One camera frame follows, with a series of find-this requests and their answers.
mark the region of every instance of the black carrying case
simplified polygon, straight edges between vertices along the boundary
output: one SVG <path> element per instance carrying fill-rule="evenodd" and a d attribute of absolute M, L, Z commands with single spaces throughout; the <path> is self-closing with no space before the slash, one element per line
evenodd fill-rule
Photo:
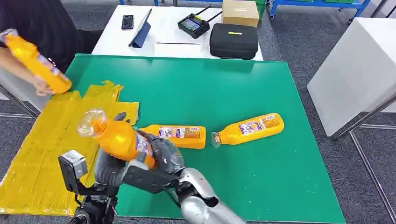
<path fill-rule="evenodd" d="M 216 23 L 213 25 L 209 46 L 211 55 L 216 57 L 253 59 L 259 48 L 257 29 Z"/>

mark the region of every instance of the orange bottle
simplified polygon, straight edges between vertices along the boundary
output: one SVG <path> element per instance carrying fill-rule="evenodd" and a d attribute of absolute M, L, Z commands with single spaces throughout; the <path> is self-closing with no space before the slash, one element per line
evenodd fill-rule
<path fill-rule="evenodd" d="M 265 114 L 228 125 L 221 132 L 212 132 L 212 144 L 219 147 L 222 144 L 236 145 L 280 133 L 284 123 L 277 113 Z"/>
<path fill-rule="evenodd" d="M 104 152 L 118 159 L 131 161 L 139 152 L 145 152 L 144 163 L 149 169 L 155 165 L 150 142 L 133 130 L 129 123 L 108 119 L 101 109 L 86 112 L 77 131 L 83 137 L 95 139 Z"/>
<path fill-rule="evenodd" d="M 202 126 L 150 125 L 140 130 L 169 139 L 180 148 L 205 148 L 206 129 Z"/>
<path fill-rule="evenodd" d="M 24 40 L 15 29 L 0 33 L 0 41 L 26 68 L 40 77 L 56 94 L 68 91 L 71 81 L 59 71 L 46 57 L 37 51 L 37 47 Z"/>

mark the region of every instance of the bottle cap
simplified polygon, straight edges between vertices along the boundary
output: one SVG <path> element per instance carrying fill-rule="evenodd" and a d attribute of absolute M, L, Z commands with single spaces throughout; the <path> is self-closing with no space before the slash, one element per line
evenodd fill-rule
<path fill-rule="evenodd" d="M 84 113 L 77 125 L 77 132 L 82 137 L 96 137 L 107 127 L 106 112 L 102 109 L 91 109 Z"/>
<path fill-rule="evenodd" d="M 215 148 L 218 148 L 221 145 L 221 140 L 220 140 L 220 137 L 219 137 L 219 133 L 212 132 L 211 133 L 211 137 L 212 137 L 212 145 Z"/>
<path fill-rule="evenodd" d="M 6 29 L 0 33 L 0 41 L 6 43 L 6 36 L 18 36 L 18 31 L 16 29 Z"/>

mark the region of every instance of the gray carpet floor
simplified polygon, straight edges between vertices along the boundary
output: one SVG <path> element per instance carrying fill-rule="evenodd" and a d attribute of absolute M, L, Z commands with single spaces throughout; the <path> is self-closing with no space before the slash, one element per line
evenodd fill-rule
<path fill-rule="evenodd" d="M 132 0 L 133 5 L 148 5 L 151 1 Z M 170 5 L 167 0 L 162 5 Z M 180 1 L 181 7 L 204 7 L 209 3 Z M 78 28 L 103 29 L 116 4 L 101 6 L 65 4 Z M 390 224 L 374 184 L 366 172 L 349 136 L 339 141 L 326 137 L 306 86 L 331 49 L 347 29 L 347 21 L 354 10 L 321 7 L 280 6 L 276 18 L 264 13 L 258 27 L 259 42 L 264 60 L 286 61 L 289 64 L 305 111 L 312 126 L 325 166 L 338 201 L 349 224 Z M 18 111 L 8 101 L 0 101 L 0 112 Z M 393 114 L 380 114 L 376 124 L 396 125 Z M 0 119 L 0 178 L 7 171 L 23 139 L 32 126 L 31 120 Z M 357 136 L 370 159 L 390 203 L 396 209 L 396 146 L 395 131 L 359 129 Z M 2 215 L 1 224 L 57 224 L 67 223 L 67 217 L 30 215 Z M 181 224 L 182 220 L 161 220 L 120 217 L 116 223 Z"/>

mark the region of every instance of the smartphone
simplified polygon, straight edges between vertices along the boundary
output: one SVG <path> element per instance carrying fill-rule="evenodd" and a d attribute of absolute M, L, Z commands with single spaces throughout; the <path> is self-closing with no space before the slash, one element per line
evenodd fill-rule
<path fill-rule="evenodd" d="M 123 16 L 121 29 L 133 29 L 133 28 L 134 28 L 134 16 L 133 15 Z"/>

